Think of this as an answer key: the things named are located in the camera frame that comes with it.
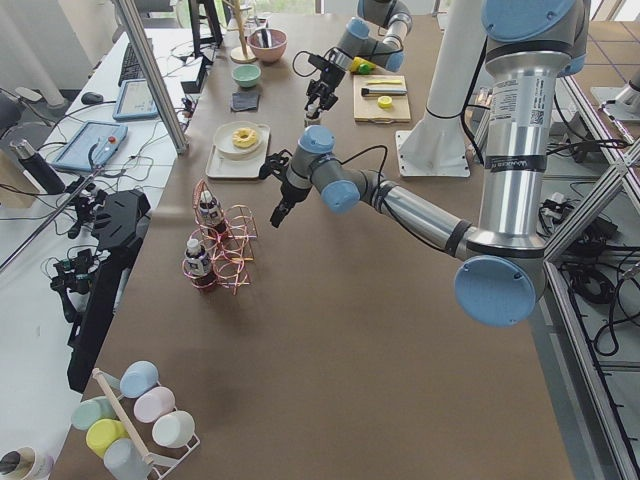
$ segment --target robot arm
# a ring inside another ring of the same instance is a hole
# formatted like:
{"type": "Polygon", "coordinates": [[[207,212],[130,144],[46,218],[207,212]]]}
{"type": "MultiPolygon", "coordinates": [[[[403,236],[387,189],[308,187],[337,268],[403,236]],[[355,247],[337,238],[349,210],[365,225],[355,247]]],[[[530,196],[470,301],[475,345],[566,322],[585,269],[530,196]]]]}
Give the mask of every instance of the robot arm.
{"type": "Polygon", "coordinates": [[[278,226],[312,187],[336,213],[359,201],[435,248],[463,260],[456,297],[472,318],[509,326],[533,310],[545,286],[544,242],[536,233],[555,81],[582,67],[589,0],[485,0],[486,67],[495,78],[477,226],[377,172],[344,169],[332,133],[308,127],[281,170],[278,226]]]}
{"type": "Polygon", "coordinates": [[[398,71],[404,60],[403,41],[411,31],[411,14],[397,0],[360,0],[358,15],[387,29],[382,40],[369,36],[369,27],[352,18],[338,42],[324,57],[311,55],[309,63],[320,70],[320,78],[311,80],[307,89],[305,111],[308,123],[317,121],[323,111],[338,101],[334,91],[340,85],[355,57],[361,57],[392,72],[398,71]]]}

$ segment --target gray cloth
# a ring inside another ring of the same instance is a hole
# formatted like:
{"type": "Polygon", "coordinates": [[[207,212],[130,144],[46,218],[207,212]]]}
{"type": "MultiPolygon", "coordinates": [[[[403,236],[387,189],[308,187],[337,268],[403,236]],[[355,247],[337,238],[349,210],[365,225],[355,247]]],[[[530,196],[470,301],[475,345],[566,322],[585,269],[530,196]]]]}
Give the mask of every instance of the gray cloth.
{"type": "Polygon", "coordinates": [[[257,110],[259,101],[260,93],[258,92],[236,92],[231,96],[231,110],[234,112],[257,110]]]}

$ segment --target black mouse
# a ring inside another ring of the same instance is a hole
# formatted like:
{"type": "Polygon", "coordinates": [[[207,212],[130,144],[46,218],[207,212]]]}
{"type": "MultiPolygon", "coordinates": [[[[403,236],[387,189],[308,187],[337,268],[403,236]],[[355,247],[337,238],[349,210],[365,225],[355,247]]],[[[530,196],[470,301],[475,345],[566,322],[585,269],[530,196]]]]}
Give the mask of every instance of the black mouse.
{"type": "Polygon", "coordinates": [[[80,101],[84,105],[96,105],[98,103],[102,103],[104,101],[104,97],[99,93],[87,92],[82,96],[82,98],[80,98],[80,101]]]}

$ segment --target yellow object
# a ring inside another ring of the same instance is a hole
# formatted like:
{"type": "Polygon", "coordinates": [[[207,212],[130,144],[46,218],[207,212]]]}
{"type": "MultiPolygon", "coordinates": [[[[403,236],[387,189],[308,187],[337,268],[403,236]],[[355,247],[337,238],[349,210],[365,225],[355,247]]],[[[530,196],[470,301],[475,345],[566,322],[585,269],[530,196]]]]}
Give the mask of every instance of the yellow object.
{"type": "Polygon", "coordinates": [[[365,60],[364,58],[356,57],[353,59],[353,63],[349,67],[351,73],[359,73],[361,75],[368,75],[376,68],[376,64],[365,60]]]}
{"type": "Polygon", "coordinates": [[[380,108],[391,108],[393,106],[393,98],[388,95],[378,97],[378,106],[380,108]]]}
{"type": "Polygon", "coordinates": [[[85,441],[93,453],[103,458],[111,444],[120,438],[129,438],[124,425],[118,420],[102,419],[91,425],[85,441]]]}
{"type": "Polygon", "coordinates": [[[258,141],[258,134],[253,128],[239,128],[231,137],[233,144],[238,148],[249,148],[258,141]]]}
{"type": "Polygon", "coordinates": [[[367,85],[403,85],[402,80],[368,80],[367,85]]]}

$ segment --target bowl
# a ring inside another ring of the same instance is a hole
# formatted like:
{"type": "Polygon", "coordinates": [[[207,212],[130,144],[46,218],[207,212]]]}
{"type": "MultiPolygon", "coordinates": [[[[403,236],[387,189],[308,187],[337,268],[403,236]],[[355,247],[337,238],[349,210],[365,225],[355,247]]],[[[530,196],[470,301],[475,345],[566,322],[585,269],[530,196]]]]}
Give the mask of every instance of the bowl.
{"type": "Polygon", "coordinates": [[[260,67],[257,65],[240,65],[233,69],[231,76],[243,88],[255,87],[260,80],[260,67]]]}
{"type": "Polygon", "coordinates": [[[259,28],[249,35],[247,43],[258,60],[273,63],[287,48],[287,34],[275,28],[259,28]]]}

